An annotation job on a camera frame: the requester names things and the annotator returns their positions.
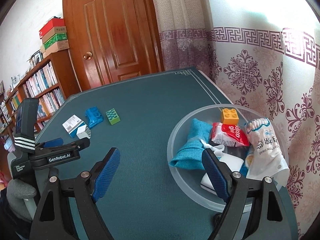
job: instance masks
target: dark green tablecloth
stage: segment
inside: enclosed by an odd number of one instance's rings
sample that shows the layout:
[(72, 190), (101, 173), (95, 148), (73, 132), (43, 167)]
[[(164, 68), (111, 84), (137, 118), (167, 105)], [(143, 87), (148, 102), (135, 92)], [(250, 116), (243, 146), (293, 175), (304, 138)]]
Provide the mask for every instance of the dark green tablecloth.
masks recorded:
[[(220, 103), (230, 102), (195, 68), (142, 76), (71, 96), (36, 141), (59, 137), (65, 143), (73, 141), (63, 122), (75, 114), (87, 123), (85, 110), (97, 106), (104, 122), (92, 128), (90, 147), (81, 151), (81, 159), (58, 166), (60, 179), (90, 170), (111, 147), (117, 147), (121, 152), (119, 168), (107, 194), (97, 203), (115, 240), (204, 240), (212, 232), (215, 212), (180, 190), (169, 171), (166, 148), (182, 117)], [(121, 119), (115, 125), (105, 116), (112, 108)], [(295, 232), (289, 195), (286, 189), (281, 192)], [(79, 237), (87, 239), (73, 199), (71, 206)]]

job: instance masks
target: purple greek key pattern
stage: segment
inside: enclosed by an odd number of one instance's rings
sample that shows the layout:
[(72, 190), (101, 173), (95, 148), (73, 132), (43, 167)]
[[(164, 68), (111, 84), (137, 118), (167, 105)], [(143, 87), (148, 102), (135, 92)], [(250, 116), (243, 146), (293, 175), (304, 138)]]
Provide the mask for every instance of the purple greek key pattern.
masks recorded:
[(165, 31), (160, 33), (160, 41), (186, 39), (186, 38), (207, 39), (207, 32), (205, 29), (183, 29), (183, 30)]
[(206, 38), (209, 41), (240, 43), (272, 49), (291, 58), (303, 61), (320, 69), (320, 45), (314, 37), (305, 32), (284, 28), (282, 32), (246, 29), (238, 27), (216, 27), (205, 29), (184, 29), (160, 33), (160, 40), (184, 38)]

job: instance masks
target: blue gripper pad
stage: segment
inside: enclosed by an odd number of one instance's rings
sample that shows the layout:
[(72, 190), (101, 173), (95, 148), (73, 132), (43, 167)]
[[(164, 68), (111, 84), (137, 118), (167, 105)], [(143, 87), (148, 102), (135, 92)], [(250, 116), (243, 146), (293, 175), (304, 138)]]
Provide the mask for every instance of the blue gripper pad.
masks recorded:
[(97, 202), (99, 198), (102, 198), (106, 194), (119, 163), (120, 151), (116, 149), (95, 180), (94, 191), (92, 193), (92, 200), (94, 202)]
[(56, 147), (56, 146), (61, 146), (63, 145), (63, 139), (62, 138), (57, 138), (48, 142), (45, 142), (43, 147), (44, 148), (50, 148), (50, 147)]
[(208, 174), (217, 196), (222, 198), (224, 202), (228, 203), (230, 195), (228, 193), (227, 181), (207, 151), (202, 152), (202, 165)]

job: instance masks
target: patterned curtain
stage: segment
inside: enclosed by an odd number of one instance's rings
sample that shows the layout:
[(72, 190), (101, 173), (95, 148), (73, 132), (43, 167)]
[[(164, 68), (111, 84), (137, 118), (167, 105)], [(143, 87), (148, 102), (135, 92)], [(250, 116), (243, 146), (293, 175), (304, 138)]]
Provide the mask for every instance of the patterned curtain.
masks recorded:
[(164, 67), (196, 66), (211, 77), (213, 48), (200, 0), (154, 0)]
[(305, 0), (154, 0), (165, 68), (196, 66), (286, 141), (299, 238), (320, 210), (320, 23)]

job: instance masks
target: blue plastic package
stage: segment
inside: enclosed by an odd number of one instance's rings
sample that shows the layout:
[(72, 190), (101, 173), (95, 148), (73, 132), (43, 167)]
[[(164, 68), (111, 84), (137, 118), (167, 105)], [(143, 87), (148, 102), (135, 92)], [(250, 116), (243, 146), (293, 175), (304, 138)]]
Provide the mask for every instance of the blue plastic package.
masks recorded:
[(103, 116), (96, 106), (86, 110), (85, 116), (88, 118), (89, 128), (92, 128), (103, 121)]

